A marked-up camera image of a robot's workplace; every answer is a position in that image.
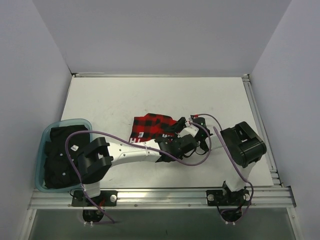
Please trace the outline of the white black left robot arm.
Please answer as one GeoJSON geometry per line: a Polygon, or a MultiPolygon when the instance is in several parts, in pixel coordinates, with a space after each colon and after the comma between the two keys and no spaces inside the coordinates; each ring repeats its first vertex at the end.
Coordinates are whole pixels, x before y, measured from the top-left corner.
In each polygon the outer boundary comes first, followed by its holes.
{"type": "Polygon", "coordinates": [[[100,181],[111,167],[135,162],[173,162],[198,146],[191,134],[175,139],[158,137],[145,142],[106,142],[98,137],[84,147],[77,156],[78,171],[83,185],[83,200],[90,206],[101,201],[100,181]]]}

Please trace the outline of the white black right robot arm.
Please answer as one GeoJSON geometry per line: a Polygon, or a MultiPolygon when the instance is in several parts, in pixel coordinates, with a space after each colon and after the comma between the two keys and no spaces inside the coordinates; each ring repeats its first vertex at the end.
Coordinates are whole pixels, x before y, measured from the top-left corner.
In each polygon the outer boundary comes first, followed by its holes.
{"type": "Polygon", "coordinates": [[[247,185],[253,187],[249,176],[256,163],[266,154],[267,147],[247,122],[242,121],[225,129],[218,124],[210,130],[205,116],[209,114],[191,115],[190,122],[182,117],[168,128],[168,132],[175,134],[171,151],[178,157],[186,158],[187,153],[198,148],[206,154],[223,148],[232,169],[223,182],[221,197],[226,204],[232,205],[239,200],[240,193],[245,191],[247,185]]]}

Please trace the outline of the red black plaid shirt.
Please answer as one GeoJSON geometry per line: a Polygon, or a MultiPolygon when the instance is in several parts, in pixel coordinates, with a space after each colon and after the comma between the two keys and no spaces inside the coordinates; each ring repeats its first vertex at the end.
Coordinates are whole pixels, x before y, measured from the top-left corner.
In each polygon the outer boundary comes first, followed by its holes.
{"type": "Polygon", "coordinates": [[[129,137],[130,143],[147,142],[158,137],[172,137],[174,133],[167,130],[177,121],[171,116],[147,113],[144,116],[135,116],[129,137]]]}

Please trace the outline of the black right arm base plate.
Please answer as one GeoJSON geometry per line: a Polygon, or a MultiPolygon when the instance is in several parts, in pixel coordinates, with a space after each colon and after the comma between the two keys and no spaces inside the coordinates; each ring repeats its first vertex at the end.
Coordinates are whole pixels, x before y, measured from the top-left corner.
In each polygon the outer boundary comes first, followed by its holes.
{"type": "Polygon", "coordinates": [[[227,192],[224,189],[213,189],[206,191],[208,206],[215,207],[239,207],[250,204],[250,193],[247,189],[227,192]]]}

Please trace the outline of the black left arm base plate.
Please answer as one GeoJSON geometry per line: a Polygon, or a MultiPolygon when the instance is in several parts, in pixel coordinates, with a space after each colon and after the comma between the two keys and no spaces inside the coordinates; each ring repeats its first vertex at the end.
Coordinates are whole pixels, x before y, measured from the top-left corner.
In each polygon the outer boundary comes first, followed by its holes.
{"type": "MultiPolygon", "coordinates": [[[[116,190],[102,190],[100,195],[91,198],[100,207],[115,207],[117,205],[118,192],[116,190]]],[[[73,192],[72,207],[93,207],[94,205],[85,197],[82,190],[73,192]]]]}

